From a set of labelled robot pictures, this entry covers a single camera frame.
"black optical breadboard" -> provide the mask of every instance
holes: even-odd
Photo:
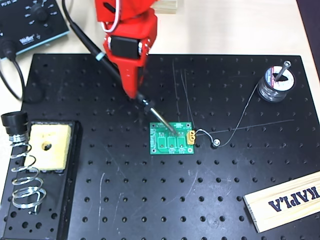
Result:
[[[320,171],[319,122],[299,56],[150,55],[141,92],[168,121],[193,121],[223,144],[266,69],[285,60],[294,89],[280,103],[255,92],[227,146],[212,149],[201,135],[192,155],[151,156],[149,123],[156,119],[126,98],[93,56],[35,55],[26,96],[36,103],[22,109],[30,119],[83,127],[68,239],[318,240],[319,213],[257,233],[242,199]],[[46,189],[50,194],[50,183]],[[47,219],[49,212],[39,222]],[[24,231],[19,221],[11,227]],[[46,236],[49,230],[37,239]]]

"solder wire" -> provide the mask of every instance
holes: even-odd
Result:
[[[241,114],[241,117],[240,117],[240,119],[239,119],[239,121],[238,121],[235,129],[233,130],[232,135],[230,136],[230,138],[228,139],[228,141],[227,141],[225,144],[218,146],[218,148],[222,148],[222,147],[225,147],[226,145],[228,145],[228,143],[230,143],[231,139],[234,137],[236,131],[238,130],[238,128],[239,128],[239,126],[240,126],[240,123],[241,123],[242,119],[244,118],[245,112],[246,112],[246,110],[247,110],[247,108],[248,108],[248,106],[249,106],[249,103],[250,103],[250,101],[251,101],[251,99],[252,99],[252,97],[253,97],[253,95],[254,95],[254,93],[255,93],[258,85],[259,85],[259,83],[260,83],[260,82],[258,82],[258,83],[255,85],[255,87],[254,87],[254,89],[253,89],[253,91],[252,91],[252,93],[251,93],[251,95],[250,95],[250,97],[249,97],[249,99],[248,99],[248,101],[247,101],[244,109],[243,109],[243,112],[242,112],[242,114]],[[213,137],[212,137],[206,130],[203,130],[202,128],[200,128],[200,129],[198,129],[198,130],[195,132],[195,134],[197,134],[198,132],[203,132],[203,133],[205,133],[206,135],[208,135],[208,136],[210,137],[211,144],[214,143]]]

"weller logo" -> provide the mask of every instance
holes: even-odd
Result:
[[[19,41],[22,45],[26,45],[26,44],[32,43],[34,40],[35,40],[35,35],[33,34],[31,36],[23,37]]]
[[[320,195],[318,194],[317,189],[314,186],[306,190],[303,190],[302,193],[301,191],[298,191],[296,193],[291,194],[290,196],[279,197],[275,201],[268,202],[268,204],[271,207],[273,207],[273,209],[276,210],[277,212],[281,212],[282,211],[281,207],[283,207],[284,205],[286,205],[286,207],[290,209],[292,207],[300,205],[301,204],[300,201],[306,203],[306,202],[309,202],[310,200],[312,201],[317,198],[320,198]]]

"wooden plank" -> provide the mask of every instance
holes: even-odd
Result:
[[[259,233],[320,211],[320,171],[244,196]]]
[[[152,7],[157,14],[175,14],[178,9],[178,0],[159,0]]]

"screw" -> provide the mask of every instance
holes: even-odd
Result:
[[[280,77],[282,76],[282,74],[284,74],[284,72],[289,69],[291,67],[291,62],[290,61],[284,61],[282,68],[280,70],[280,72],[278,73],[278,75],[274,78],[274,81],[277,82],[279,81]]]
[[[219,139],[213,140],[213,144],[212,145],[213,145],[214,148],[219,147],[220,146],[220,140]]]

